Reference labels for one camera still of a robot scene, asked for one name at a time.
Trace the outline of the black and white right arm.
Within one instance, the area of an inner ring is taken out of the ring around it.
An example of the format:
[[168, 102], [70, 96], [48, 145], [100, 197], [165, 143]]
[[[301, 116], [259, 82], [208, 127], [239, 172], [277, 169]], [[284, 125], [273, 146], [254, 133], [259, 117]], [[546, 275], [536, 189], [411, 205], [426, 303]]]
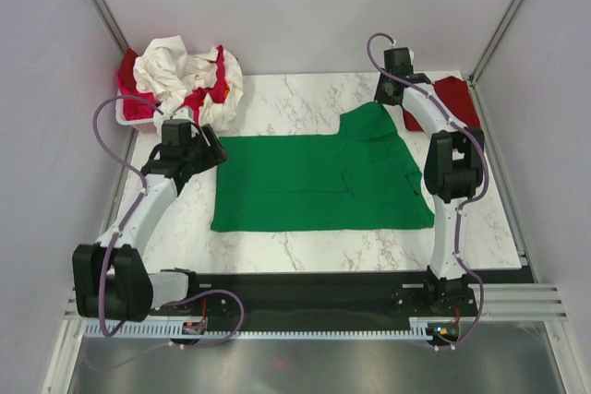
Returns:
[[423, 179], [435, 208], [434, 248], [419, 287], [397, 287], [394, 308], [401, 316], [472, 316], [474, 291], [461, 259], [467, 206], [488, 190], [484, 134], [466, 126], [438, 97], [429, 78], [417, 73], [407, 47], [383, 52], [375, 101], [410, 113], [429, 137]]

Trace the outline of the green t shirt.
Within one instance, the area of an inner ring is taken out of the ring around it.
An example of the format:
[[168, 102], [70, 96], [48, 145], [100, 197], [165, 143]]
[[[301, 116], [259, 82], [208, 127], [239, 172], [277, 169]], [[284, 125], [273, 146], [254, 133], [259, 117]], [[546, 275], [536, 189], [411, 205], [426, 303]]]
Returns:
[[386, 108], [367, 102], [330, 135], [224, 137], [211, 229], [423, 230], [422, 173]]

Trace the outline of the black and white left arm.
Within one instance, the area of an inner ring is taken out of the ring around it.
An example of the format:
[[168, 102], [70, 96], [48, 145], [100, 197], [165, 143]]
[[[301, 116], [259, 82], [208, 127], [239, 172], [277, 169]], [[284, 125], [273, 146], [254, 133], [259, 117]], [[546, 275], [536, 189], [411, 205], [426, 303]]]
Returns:
[[202, 291], [190, 283], [191, 271], [147, 271], [143, 252], [164, 213], [190, 179], [228, 158], [210, 125], [186, 119], [164, 122], [161, 141], [139, 169], [139, 191], [126, 212], [91, 245], [72, 256], [78, 313], [98, 321], [103, 334], [115, 324], [141, 322], [152, 311], [172, 304], [195, 313]]

